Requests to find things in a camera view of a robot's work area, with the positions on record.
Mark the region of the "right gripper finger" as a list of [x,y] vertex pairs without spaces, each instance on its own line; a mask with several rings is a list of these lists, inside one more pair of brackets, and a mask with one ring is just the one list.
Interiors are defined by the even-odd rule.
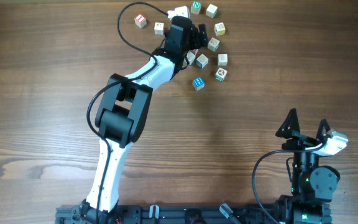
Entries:
[[297,134],[300,134],[300,125],[297,110],[292,108],[275,135],[279,138],[295,138]]
[[329,135],[328,135],[328,131],[330,131],[331,128],[329,127],[329,124],[327,122],[326,119],[322,119],[320,121],[319,127],[318,127],[318,131],[316,133],[316,139],[319,142],[326,142]]

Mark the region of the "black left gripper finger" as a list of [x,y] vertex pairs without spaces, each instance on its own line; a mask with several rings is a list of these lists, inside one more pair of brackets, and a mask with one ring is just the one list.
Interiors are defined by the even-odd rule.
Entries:
[[200,46],[207,47],[209,40],[208,40],[207,31],[206,31],[206,25],[199,24],[198,29],[199,29],[199,33],[200,33]]
[[200,47],[200,35],[197,28],[192,27],[190,30],[190,50],[196,50]]

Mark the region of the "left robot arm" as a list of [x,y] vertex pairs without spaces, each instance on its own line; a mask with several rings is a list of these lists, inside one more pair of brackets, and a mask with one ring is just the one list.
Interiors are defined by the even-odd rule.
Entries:
[[190,50],[208,44],[206,26],[194,25],[187,17],[172,18],[163,47],[149,55],[138,71],[121,76],[113,74],[92,102],[101,98],[94,120],[87,120],[100,138],[100,154],[91,192],[80,205],[87,223],[119,223],[116,205],[119,183],[129,149],[140,138],[149,111],[152,93],[169,82],[179,71]]

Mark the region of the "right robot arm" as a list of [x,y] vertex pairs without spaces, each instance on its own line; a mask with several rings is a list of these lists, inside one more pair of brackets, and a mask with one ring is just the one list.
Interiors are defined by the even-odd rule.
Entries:
[[331,223],[330,202],[340,181],[340,173],[331,166],[320,166],[319,159],[339,153],[348,143],[345,134],[331,129],[322,119],[316,137],[301,134],[297,110],[292,108],[275,135],[286,141],[279,150],[292,153],[287,164],[291,195],[281,195],[274,203],[231,208],[224,203],[218,210],[208,207],[187,208],[185,223]]

